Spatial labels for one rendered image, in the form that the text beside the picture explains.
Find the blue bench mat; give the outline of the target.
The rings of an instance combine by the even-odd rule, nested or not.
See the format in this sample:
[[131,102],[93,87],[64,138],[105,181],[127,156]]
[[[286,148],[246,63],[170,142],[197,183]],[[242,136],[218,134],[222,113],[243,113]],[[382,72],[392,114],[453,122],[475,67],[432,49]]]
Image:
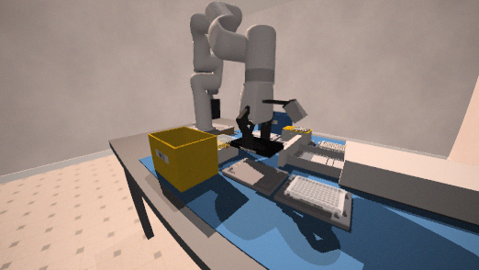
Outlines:
[[[244,158],[288,172],[269,195],[222,170]],[[479,227],[338,186],[339,178],[278,166],[239,149],[218,174],[180,192],[153,165],[141,163],[215,231],[268,270],[479,270]],[[352,193],[351,225],[344,230],[274,199],[292,175]]]

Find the yellow open-top bin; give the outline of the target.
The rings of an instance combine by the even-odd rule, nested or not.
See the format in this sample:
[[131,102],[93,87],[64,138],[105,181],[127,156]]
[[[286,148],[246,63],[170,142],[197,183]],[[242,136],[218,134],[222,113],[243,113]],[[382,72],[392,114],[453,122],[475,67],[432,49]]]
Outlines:
[[154,169],[181,193],[218,174],[216,135],[187,127],[148,135]]

